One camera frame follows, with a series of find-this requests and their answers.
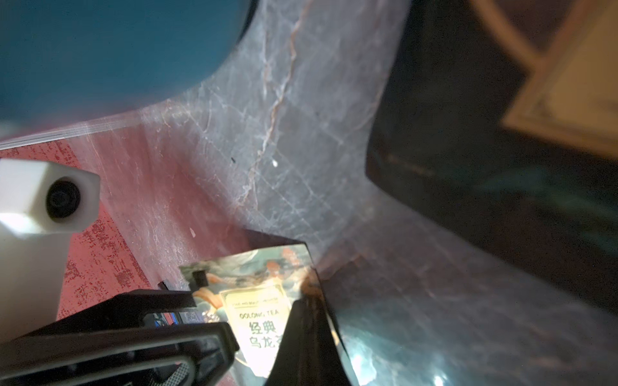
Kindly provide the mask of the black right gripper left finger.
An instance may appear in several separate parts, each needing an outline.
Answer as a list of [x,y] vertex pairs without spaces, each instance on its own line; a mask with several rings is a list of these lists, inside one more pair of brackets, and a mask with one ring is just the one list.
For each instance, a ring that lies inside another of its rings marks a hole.
[[27,336],[1,346],[1,383],[214,385],[238,349],[227,323]]

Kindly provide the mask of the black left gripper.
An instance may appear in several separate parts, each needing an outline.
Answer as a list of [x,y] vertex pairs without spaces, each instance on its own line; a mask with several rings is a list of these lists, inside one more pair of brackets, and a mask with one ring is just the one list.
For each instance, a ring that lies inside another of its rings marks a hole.
[[188,291],[137,289],[82,310],[33,335],[66,335],[188,324],[196,304]]

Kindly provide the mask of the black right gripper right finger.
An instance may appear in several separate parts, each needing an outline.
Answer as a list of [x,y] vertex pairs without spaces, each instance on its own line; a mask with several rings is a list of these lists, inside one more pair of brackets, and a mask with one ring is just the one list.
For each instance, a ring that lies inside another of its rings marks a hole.
[[350,385],[323,300],[295,301],[266,385]]

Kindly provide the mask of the black yellow label tea bag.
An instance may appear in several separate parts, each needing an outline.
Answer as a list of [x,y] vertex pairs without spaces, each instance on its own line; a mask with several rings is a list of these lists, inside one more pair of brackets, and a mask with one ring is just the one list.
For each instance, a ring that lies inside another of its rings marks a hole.
[[236,385],[266,385],[295,301],[323,300],[328,324],[352,384],[359,382],[341,342],[305,244],[254,249],[180,267],[206,323],[230,325],[239,350],[231,369]]
[[617,165],[500,127],[524,73],[465,1],[414,1],[365,172],[466,241],[617,310]]

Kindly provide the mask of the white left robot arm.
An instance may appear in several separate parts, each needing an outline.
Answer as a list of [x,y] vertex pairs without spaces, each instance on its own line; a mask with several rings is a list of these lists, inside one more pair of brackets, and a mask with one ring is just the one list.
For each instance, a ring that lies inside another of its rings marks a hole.
[[97,218],[101,179],[54,162],[1,160],[1,341],[56,321],[69,246]]

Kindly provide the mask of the teal plastic storage box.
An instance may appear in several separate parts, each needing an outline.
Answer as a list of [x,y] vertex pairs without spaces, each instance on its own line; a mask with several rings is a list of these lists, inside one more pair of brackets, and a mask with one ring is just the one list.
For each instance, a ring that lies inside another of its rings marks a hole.
[[1,120],[46,130],[140,109],[210,77],[255,1],[4,1]]

